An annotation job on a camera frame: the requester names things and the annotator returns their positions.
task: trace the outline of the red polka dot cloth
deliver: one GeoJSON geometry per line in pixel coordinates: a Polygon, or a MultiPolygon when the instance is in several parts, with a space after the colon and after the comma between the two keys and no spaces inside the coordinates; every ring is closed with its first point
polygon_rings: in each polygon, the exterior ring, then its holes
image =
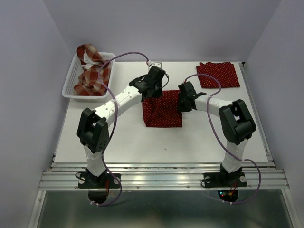
{"type": "Polygon", "coordinates": [[[161,97],[142,102],[143,121],[146,127],[182,127],[182,114],[177,111],[179,90],[163,91],[161,97]]]}
{"type": "MultiPolygon", "coordinates": [[[[239,87],[238,76],[232,63],[199,63],[196,67],[198,74],[206,74],[215,77],[221,84],[222,88],[239,87]]],[[[198,76],[199,83],[202,88],[215,89],[218,84],[209,77],[198,76]]]]}

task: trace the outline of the white table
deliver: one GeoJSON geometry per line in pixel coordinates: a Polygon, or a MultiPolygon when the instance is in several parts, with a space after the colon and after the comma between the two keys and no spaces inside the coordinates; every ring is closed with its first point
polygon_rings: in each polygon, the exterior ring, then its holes
{"type": "MultiPolygon", "coordinates": [[[[199,62],[163,62],[162,68],[169,74],[170,82],[163,90],[176,90],[183,80],[196,73],[199,62]]],[[[240,88],[225,88],[215,97],[230,101],[242,99],[246,102],[253,118],[254,113],[238,63],[233,63],[240,88]]],[[[116,62],[112,91],[121,92],[135,77],[147,73],[144,62],[116,62]]],[[[197,77],[190,79],[197,93],[213,93],[214,89],[202,89],[197,77]]],[[[58,143],[56,163],[86,162],[83,146],[76,135],[81,112],[85,108],[94,109],[101,103],[70,100],[58,143]]],[[[216,141],[207,114],[199,111],[183,113],[182,128],[147,128],[143,122],[142,105],[138,104],[126,111],[117,122],[115,134],[105,152],[106,162],[122,163],[171,163],[171,162],[222,162],[224,151],[216,141]]],[[[212,117],[220,139],[226,144],[220,120],[212,117]]],[[[257,129],[249,140],[244,158],[256,162],[267,162],[263,141],[257,129]]]]}

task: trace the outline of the checkered fabric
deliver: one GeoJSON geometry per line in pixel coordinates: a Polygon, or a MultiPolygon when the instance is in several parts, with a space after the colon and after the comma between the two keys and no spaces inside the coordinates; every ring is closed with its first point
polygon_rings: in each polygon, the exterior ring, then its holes
{"type": "MultiPolygon", "coordinates": [[[[199,63],[196,67],[198,74],[206,74],[216,78],[222,88],[239,87],[238,76],[234,69],[234,65],[230,62],[226,63],[199,63]]],[[[214,89],[218,88],[218,84],[209,77],[198,76],[199,83],[202,88],[214,89]]]]}
{"type": "MultiPolygon", "coordinates": [[[[98,71],[105,62],[95,47],[91,44],[83,44],[77,48],[77,56],[80,59],[84,72],[78,77],[79,81],[74,86],[74,95],[102,96],[106,89],[98,80],[98,71]]],[[[111,64],[105,66],[100,72],[103,83],[108,85],[111,73],[111,64]]]]}
{"type": "Polygon", "coordinates": [[[161,97],[142,102],[143,121],[146,127],[182,127],[182,114],[177,111],[179,90],[163,91],[161,97]]]}

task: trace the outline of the white plastic basket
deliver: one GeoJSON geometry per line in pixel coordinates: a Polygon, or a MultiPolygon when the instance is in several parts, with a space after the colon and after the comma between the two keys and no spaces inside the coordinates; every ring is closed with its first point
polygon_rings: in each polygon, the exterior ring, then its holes
{"type": "MultiPolygon", "coordinates": [[[[107,52],[99,52],[101,57],[104,60],[109,60],[115,55],[113,53],[107,53],[107,52]]],[[[109,64],[109,67],[111,68],[111,73],[109,77],[109,84],[108,87],[111,89],[111,82],[113,79],[113,71],[114,71],[114,64],[115,60],[111,61],[109,64]]],[[[77,85],[78,83],[78,77],[83,73],[83,69],[81,67],[80,60],[77,56],[77,54],[74,55],[71,66],[68,70],[67,76],[66,76],[66,81],[63,85],[62,89],[62,96],[67,97],[67,98],[72,98],[72,99],[77,99],[78,101],[82,102],[106,102],[110,98],[109,93],[106,92],[103,96],[78,96],[74,95],[74,86],[77,85]]]]}

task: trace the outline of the white wall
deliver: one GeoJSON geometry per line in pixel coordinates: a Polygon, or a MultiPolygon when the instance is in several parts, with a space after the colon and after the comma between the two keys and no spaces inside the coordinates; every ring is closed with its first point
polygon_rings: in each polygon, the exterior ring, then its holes
{"type": "Polygon", "coordinates": [[[136,50],[165,61],[245,61],[279,2],[44,0],[71,53],[92,43],[100,51],[136,50]]]}
{"type": "Polygon", "coordinates": [[[245,69],[271,153],[304,220],[304,1],[282,0],[245,69]]]}
{"type": "Polygon", "coordinates": [[[0,7],[0,227],[27,227],[67,100],[71,55],[41,0],[0,7]]]}

